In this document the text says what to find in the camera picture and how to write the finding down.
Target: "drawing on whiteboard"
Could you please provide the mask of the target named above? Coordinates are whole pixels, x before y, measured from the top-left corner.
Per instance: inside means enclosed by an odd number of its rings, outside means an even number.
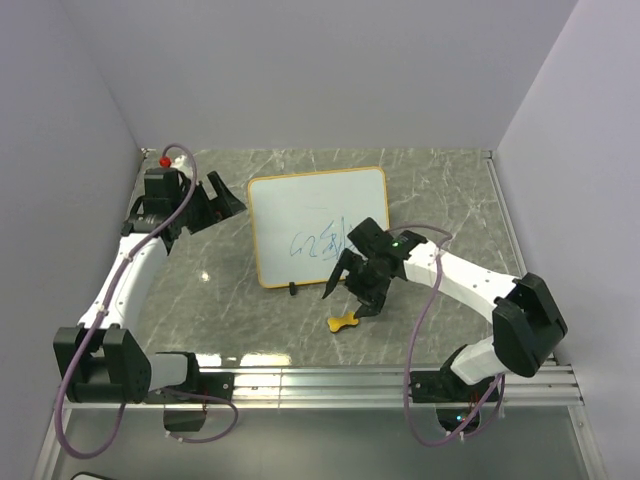
[[[337,260],[345,248],[353,250],[353,244],[347,234],[353,230],[353,225],[346,228],[344,217],[331,220],[322,232],[298,232],[289,245],[289,255],[308,255],[311,258]]]

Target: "whiteboard frame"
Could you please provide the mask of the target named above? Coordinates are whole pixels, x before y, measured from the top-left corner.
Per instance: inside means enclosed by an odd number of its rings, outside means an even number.
[[[267,181],[267,180],[280,180],[283,178],[291,178],[291,177],[306,177],[308,175],[327,175],[327,174],[332,174],[332,173],[346,173],[346,172],[357,172],[357,171],[362,171],[362,170],[379,170],[380,173],[382,173],[382,187],[383,187],[383,191],[384,191],[384,205],[385,205],[385,214],[386,214],[386,220],[387,220],[387,224],[383,226],[383,228],[385,230],[389,229],[390,224],[390,220],[389,220],[389,196],[387,193],[387,175],[384,173],[384,170],[382,169],[382,167],[379,167],[377,165],[371,166],[371,167],[356,167],[356,168],[342,168],[339,170],[324,170],[321,172],[307,172],[307,173],[290,173],[287,175],[271,175],[268,177],[256,177],[256,178],[252,178],[248,185],[247,185],[247,198],[249,199],[249,217],[251,220],[251,235],[253,236],[253,249],[256,252],[256,269],[258,271],[258,283],[260,284],[260,286],[262,288],[283,288],[283,287],[288,287],[289,284],[288,283],[283,283],[283,284],[278,284],[278,285],[266,285],[263,281],[262,281],[262,274],[260,272],[260,252],[258,251],[258,238],[256,235],[256,229],[255,229],[255,218],[254,218],[254,214],[253,214],[253,200],[251,197],[251,185],[253,185],[254,182],[259,182],[259,181]],[[306,282],[300,282],[300,283],[296,283],[296,285],[313,285],[316,283],[325,283],[327,281],[326,278],[323,279],[319,279],[319,280],[308,280]]]

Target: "tabletop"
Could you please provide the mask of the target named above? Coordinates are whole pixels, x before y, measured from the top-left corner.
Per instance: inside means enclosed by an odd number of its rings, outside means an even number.
[[[171,151],[170,155],[179,155]],[[156,166],[150,151],[143,172]],[[247,203],[252,178],[380,166],[387,181],[391,226],[429,223],[454,234],[448,249],[490,270],[517,275],[518,265],[487,160],[479,150],[333,149],[235,150],[196,153],[199,175],[216,170]],[[431,240],[431,232],[418,232]],[[156,276],[136,338],[147,353],[191,351],[203,366],[398,365],[429,288],[396,279],[383,312],[356,328],[329,332],[327,319],[358,302],[339,285],[264,289],[258,284],[248,212],[196,235],[186,231]],[[491,334],[479,314],[439,295],[418,336],[414,361],[442,363],[464,344]]]

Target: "gray wall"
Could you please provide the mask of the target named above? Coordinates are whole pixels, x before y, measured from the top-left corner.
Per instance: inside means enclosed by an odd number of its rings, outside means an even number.
[[[108,271],[138,152],[57,1],[0,5],[0,478],[28,478],[59,384],[55,331]]]
[[[575,0],[63,0],[139,145],[495,148]]]
[[[612,479],[636,479],[640,3],[581,0],[498,149],[527,266],[551,284]]]

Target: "purple cable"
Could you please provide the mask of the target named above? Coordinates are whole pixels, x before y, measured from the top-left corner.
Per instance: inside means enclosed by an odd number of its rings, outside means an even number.
[[[436,247],[438,248],[438,252],[436,253],[436,281],[433,284],[433,288],[431,289],[431,294],[427,299],[427,303],[425,304],[424,308],[418,315],[418,319],[416,320],[416,323],[413,327],[413,331],[411,332],[411,336],[409,337],[409,348],[407,351],[407,361],[404,366],[403,385],[402,385],[402,403],[404,407],[404,418],[407,422],[407,425],[409,426],[409,430],[411,431],[413,438],[415,438],[421,445],[424,445],[425,447],[441,447],[453,441],[460,434],[460,432],[462,432],[467,427],[467,425],[469,425],[473,421],[473,419],[476,417],[476,415],[478,414],[482,406],[486,403],[491,393],[493,393],[493,391],[496,389],[498,384],[501,383],[500,397],[498,399],[498,403],[496,404],[493,410],[493,413],[491,414],[489,419],[478,430],[468,434],[467,437],[477,435],[478,433],[483,431],[489,425],[489,423],[491,423],[495,419],[497,412],[499,411],[500,406],[502,405],[502,400],[504,396],[504,375],[496,376],[495,380],[489,385],[489,388],[484,393],[484,395],[480,398],[480,400],[478,401],[476,406],[473,408],[471,413],[467,415],[467,418],[465,418],[464,421],[460,425],[458,425],[456,429],[453,432],[451,432],[450,435],[444,437],[441,440],[436,440],[433,442],[425,440],[420,436],[416,428],[416,425],[413,422],[413,419],[411,418],[411,409],[409,408],[409,385],[411,383],[411,362],[413,359],[413,349],[415,347],[416,339],[418,338],[418,332],[420,331],[422,322],[424,321],[425,317],[427,316],[427,313],[431,309],[431,306],[433,305],[433,302],[435,301],[436,296],[438,295],[438,289],[440,288],[440,284],[442,283],[443,272],[442,272],[442,259],[440,258],[441,257],[440,249],[445,243],[447,243],[449,240],[453,238],[453,235],[450,232],[443,230],[442,228],[434,227],[426,224],[400,225],[398,227],[391,228],[388,231],[392,232],[395,230],[405,230],[407,228],[425,228],[425,229],[432,230],[434,232],[438,232],[444,235],[444,238],[442,240],[440,240],[439,242],[436,242]]]
[[[158,234],[160,234],[162,230],[164,230],[169,224],[171,224],[178,217],[178,215],[182,213],[182,211],[185,209],[185,207],[189,203],[189,200],[191,200],[191,197],[193,196],[193,192],[196,189],[198,175],[197,175],[197,169],[196,169],[196,160],[193,157],[193,154],[185,146],[179,143],[171,143],[167,145],[162,151],[162,157],[166,156],[167,152],[171,148],[178,148],[182,150],[186,154],[189,160],[189,163],[191,163],[191,168],[193,169],[193,176],[191,178],[191,185],[189,185],[189,190],[187,191],[187,195],[184,197],[184,200],[182,200],[182,203],[178,206],[176,211],[173,212],[169,216],[169,218],[167,218],[164,222],[158,225],[149,235],[147,235],[142,240],[140,240],[140,242],[138,242],[129,251],[127,256],[122,260],[122,262],[118,266],[118,269],[113,275],[111,282],[109,282],[109,286],[107,287],[107,292],[105,293],[104,299],[102,300],[102,306],[104,308],[106,308],[106,306],[108,306],[111,303],[111,300],[113,298],[113,295],[115,294],[118,282],[122,278],[122,275],[127,269],[129,263],[132,261],[133,257],[142,249],[142,247],[144,247],[147,243],[149,243],[149,241],[152,238],[158,236]],[[107,438],[107,441],[100,448],[98,448],[97,450],[94,450],[93,452],[84,453],[76,450],[71,446],[71,444],[69,443],[69,440],[64,434],[64,426],[62,425],[62,409],[64,407],[65,394],[67,392],[67,389],[69,388],[69,384],[71,383],[71,377],[73,376],[73,372],[75,372],[76,368],[78,367],[78,363],[80,363],[80,358],[82,357],[85,350],[87,349],[87,346],[89,345],[89,342],[91,341],[91,338],[93,337],[93,335],[98,330],[98,327],[100,327],[100,325],[102,324],[102,321],[106,316],[106,313],[107,312],[105,312],[104,310],[101,310],[96,315],[96,319],[93,321],[91,328],[89,328],[89,331],[85,335],[84,339],[80,343],[80,346],[76,350],[75,355],[71,359],[71,362],[69,363],[69,367],[67,368],[67,371],[62,377],[62,382],[60,383],[60,387],[58,388],[58,393],[56,394],[56,403],[55,403],[54,412],[53,412],[53,423],[56,430],[56,438],[58,439],[58,442],[60,443],[62,448],[65,450],[65,452],[67,452],[67,454],[71,455],[72,457],[79,458],[81,460],[87,460],[89,458],[97,457],[98,455],[103,453],[107,448],[111,446],[111,444],[113,443],[113,440],[116,438],[116,434],[118,433],[118,428],[120,427],[120,422],[122,421],[122,415],[124,413],[124,408],[125,408],[125,404],[120,405],[120,408],[118,409],[118,414],[116,416],[116,423],[113,428],[113,431],[111,432],[111,435],[109,436],[109,438]]]
[[[238,407],[236,407],[229,400],[225,400],[224,398],[218,398],[218,397],[210,397],[209,395],[198,395],[197,393],[185,393],[185,392],[181,392],[179,390],[173,390],[172,388],[162,388],[161,390],[163,392],[169,393],[171,395],[176,395],[176,396],[180,396],[180,397],[187,397],[187,398],[193,398],[194,400],[202,400],[203,402],[221,403],[223,405],[227,405],[227,406],[231,407],[231,410],[233,410],[233,420],[231,421],[231,424],[226,429],[224,429],[224,431],[218,433],[217,435],[214,435],[213,437],[208,437],[208,438],[185,438],[185,437],[183,437],[181,435],[177,435],[175,433],[169,433],[169,436],[172,437],[172,438],[175,438],[176,440],[179,440],[179,441],[181,441],[183,443],[209,443],[209,442],[214,442],[216,440],[220,440],[222,437],[224,437],[226,434],[228,434],[236,426],[236,423],[238,423],[238,417],[240,416],[240,412],[238,412]]]

